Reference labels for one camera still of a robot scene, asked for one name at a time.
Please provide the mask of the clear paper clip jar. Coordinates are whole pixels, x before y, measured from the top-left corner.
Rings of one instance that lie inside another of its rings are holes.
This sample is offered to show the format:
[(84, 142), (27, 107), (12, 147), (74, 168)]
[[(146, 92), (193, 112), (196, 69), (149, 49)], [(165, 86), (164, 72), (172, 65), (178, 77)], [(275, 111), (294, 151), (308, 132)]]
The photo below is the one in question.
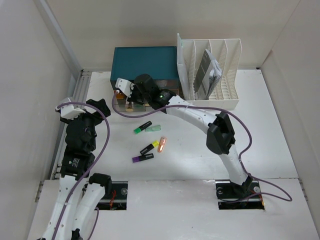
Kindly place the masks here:
[(158, 83), (158, 86), (161, 87), (161, 88), (167, 88), (168, 87), (168, 81), (166, 79), (159, 80), (157, 83)]

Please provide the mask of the green cap black highlighter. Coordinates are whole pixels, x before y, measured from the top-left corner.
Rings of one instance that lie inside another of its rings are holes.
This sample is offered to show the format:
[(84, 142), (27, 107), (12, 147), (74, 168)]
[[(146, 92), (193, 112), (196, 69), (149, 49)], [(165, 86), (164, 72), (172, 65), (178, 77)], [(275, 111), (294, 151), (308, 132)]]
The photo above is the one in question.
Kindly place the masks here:
[(150, 127), (152, 125), (151, 121), (147, 121), (144, 124), (140, 125), (139, 127), (137, 127), (136, 129), (133, 130), (133, 132), (135, 134), (138, 134), (140, 132), (142, 132), (143, 130), (145, 130), (146, 128)]

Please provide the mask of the yellow cap black highlighter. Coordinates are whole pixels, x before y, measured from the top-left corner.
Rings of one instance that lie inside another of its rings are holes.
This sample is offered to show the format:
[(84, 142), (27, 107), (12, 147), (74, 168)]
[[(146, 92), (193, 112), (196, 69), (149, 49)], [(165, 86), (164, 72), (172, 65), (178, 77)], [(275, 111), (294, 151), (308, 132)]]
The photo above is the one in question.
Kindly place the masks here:
[(159, 142), (157, 140), (155, 140), (154, 142), (150, 143), (145, 148), (143, 148), (140, 151), (140, 154), (145, 155), (146, 153), (150, 152), (152, 149), (157, 148), (158, 146), (159, 146)]

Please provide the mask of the grey booklet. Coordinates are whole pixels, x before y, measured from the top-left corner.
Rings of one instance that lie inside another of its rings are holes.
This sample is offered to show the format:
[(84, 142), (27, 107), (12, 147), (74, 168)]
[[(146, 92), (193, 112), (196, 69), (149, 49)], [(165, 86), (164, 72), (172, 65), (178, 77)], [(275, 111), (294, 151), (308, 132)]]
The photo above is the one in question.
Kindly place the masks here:
[(193, 81), (194, 99), (208, 100), (222, 79), (223, 71), (213, 54), (205, 49)]

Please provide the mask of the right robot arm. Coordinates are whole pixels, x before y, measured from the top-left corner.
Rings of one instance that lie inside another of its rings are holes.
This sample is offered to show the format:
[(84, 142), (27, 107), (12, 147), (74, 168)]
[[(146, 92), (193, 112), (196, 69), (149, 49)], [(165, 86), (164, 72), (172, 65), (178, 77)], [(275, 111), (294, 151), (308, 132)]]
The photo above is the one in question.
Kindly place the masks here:
[(154, 110), (178, 117), (206, 134), (206, 146), (219, 155), (229, 174), (232, 193), (243, 197), (250, 191), (253, 181), (243, 169), (236, 150), (235, 131), (226, 112), (213, 114), (196, 108), (183, 100), (173, 91), (160, 89), (148, 74), (141, 74), (134, 82), (125, 79), (117, 80), (117, 87), (137, 104), (147, 103)]

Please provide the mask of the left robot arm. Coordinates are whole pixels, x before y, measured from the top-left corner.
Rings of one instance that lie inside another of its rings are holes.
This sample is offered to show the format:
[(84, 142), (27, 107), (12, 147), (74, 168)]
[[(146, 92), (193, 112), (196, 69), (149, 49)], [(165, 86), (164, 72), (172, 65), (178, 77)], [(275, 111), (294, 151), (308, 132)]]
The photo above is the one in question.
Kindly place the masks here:
[(101, 199), (112, 192), (109, 175), (94, 173), (99, 160), (96, 149), (96, 126), (111, 115), (106, 101), (85, 103), (66, 98), (55, 108), (60, 121), (67, 125), (59, 188), (55, 205), (42, 240), (83, 240), (85, 227)]

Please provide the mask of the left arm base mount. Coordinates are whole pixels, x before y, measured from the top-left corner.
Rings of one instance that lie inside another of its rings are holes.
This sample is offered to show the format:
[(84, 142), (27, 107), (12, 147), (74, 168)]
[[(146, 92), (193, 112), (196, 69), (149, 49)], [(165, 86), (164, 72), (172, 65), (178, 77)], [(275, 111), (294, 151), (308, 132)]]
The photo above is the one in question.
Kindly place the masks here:
[(78, 207), (89, 211), (95, 208), (108, 211), (126, 210), (127, 197), (127, 182), (114, 182), (111, 179), (90, 180)]

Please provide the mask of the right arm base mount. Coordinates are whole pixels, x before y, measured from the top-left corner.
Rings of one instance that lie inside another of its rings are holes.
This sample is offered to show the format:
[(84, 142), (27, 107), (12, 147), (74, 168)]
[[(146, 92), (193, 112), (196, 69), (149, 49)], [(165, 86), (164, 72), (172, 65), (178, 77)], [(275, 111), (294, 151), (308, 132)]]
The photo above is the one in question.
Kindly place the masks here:
[(264, 201), (260, 194), (246, 198), (261, 192), (258, 181), (253, 181), (245, 190), (231, 183), (229, 180), (216, 181), (215, 186), (219, 210), (265, 209)]

